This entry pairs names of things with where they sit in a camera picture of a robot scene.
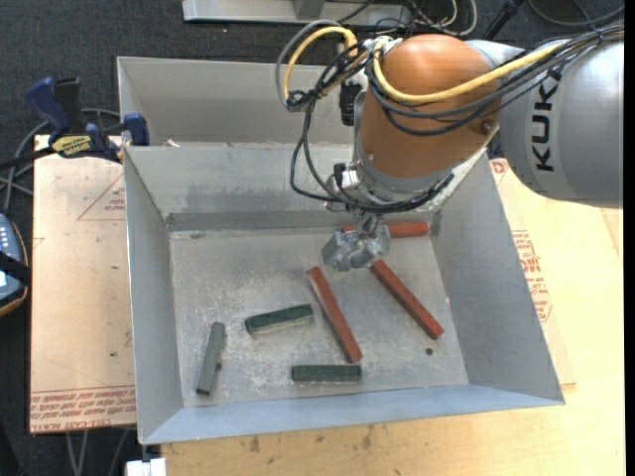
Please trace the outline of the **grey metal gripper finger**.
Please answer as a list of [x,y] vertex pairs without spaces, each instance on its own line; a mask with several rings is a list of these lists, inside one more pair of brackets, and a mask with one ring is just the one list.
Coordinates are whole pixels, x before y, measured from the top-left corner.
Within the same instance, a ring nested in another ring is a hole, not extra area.
[[373,234],[364,234],[359,237],[361,266],[370,266],[389,253],[391,234],[386,225],[381,225]]
[[363,266],[355,231],[336,231],[321,249],[322,260],[340,272]]

